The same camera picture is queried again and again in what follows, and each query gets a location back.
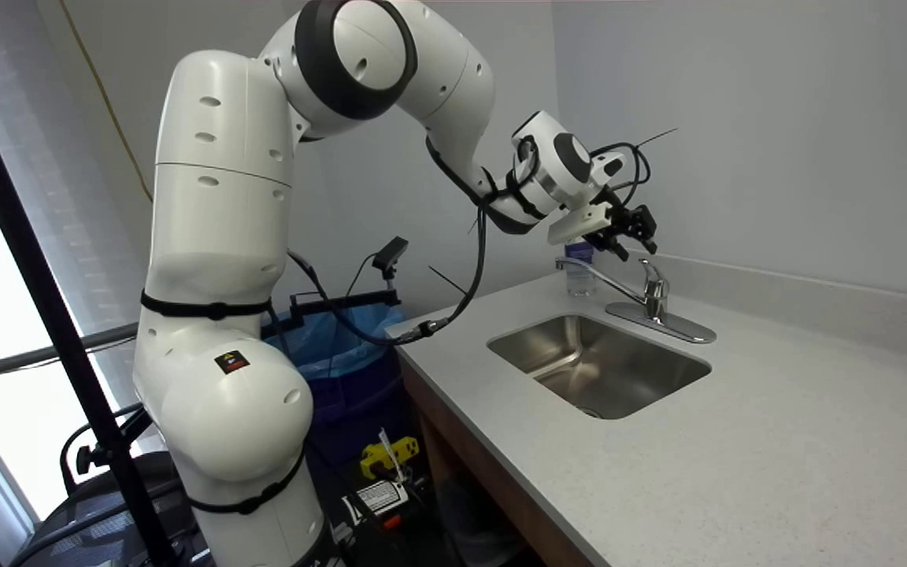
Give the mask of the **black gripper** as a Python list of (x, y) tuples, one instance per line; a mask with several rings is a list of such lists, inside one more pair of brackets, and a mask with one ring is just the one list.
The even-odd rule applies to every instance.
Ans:
[(614, 208), (609, 225), (609, 245), (620, 253), (623, 238), (636, 238), (644, 253), (656, 253), (659, 249), (656, 231), (659, 223), (644, 206)]

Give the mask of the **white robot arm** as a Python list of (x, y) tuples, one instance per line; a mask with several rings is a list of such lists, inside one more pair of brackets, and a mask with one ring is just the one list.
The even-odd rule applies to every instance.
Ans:
[(309, 567), (330, 545), (304, 467), (314, 401), (260, 316), (285, 265), (293, 150), (395, 108), (501, 231), (612, 256), (656, 238), (616, 194), (623, 154), (544, 110), (512, 128), (504, 176), (474, 160), (495, 72), (423, 0), (309, 0), (255, 55), (185, 53), (157, 123), (131, 379), (217, 567)]

